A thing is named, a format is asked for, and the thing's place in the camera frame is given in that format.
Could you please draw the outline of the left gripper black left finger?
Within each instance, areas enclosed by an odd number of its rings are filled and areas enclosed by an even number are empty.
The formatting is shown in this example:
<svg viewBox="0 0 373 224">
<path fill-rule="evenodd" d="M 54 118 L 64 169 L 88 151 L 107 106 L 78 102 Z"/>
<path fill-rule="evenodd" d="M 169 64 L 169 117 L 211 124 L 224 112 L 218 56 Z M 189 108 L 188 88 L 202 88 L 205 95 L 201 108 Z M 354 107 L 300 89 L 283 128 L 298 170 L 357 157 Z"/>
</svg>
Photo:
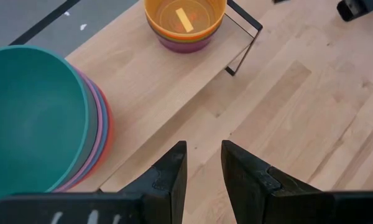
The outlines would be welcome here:
<svg viewBox="0 0 373 224">
<path fill-rule="evenodd" d="M 0 223 L 181 223 L 187 143 L 177 142 L 118 192 L 14 194 L 0 199 Z"/>
</svg>

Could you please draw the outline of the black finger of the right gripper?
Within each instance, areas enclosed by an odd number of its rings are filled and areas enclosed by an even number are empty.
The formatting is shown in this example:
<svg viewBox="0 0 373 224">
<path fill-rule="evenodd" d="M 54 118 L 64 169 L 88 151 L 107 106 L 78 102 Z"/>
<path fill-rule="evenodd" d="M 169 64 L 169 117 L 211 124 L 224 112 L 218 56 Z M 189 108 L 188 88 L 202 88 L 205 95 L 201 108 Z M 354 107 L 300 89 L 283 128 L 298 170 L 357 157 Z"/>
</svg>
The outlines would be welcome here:
<svg viewBox="0 0 373 224">
<path fill-rule="evenodd" d="M 352 21 L 373 11 L 373 0 L 342 0 L 337 10 L 343 21 Z"/>
</svg>

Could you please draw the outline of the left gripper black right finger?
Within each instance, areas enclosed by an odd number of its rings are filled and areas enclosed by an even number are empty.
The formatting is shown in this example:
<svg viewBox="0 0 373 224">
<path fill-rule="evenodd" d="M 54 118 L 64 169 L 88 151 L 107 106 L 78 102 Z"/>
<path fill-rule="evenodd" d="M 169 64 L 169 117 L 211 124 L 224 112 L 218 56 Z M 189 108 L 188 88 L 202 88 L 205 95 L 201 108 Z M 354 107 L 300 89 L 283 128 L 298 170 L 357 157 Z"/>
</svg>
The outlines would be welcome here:
<svg viewBox="0 0 373 224">
<path fill-rule="evenodd" d="M 373 191 L 322 191 L 230 140 L 221 145 L 224 183 L 238 223 L 373 224 Z"/>
</svg>

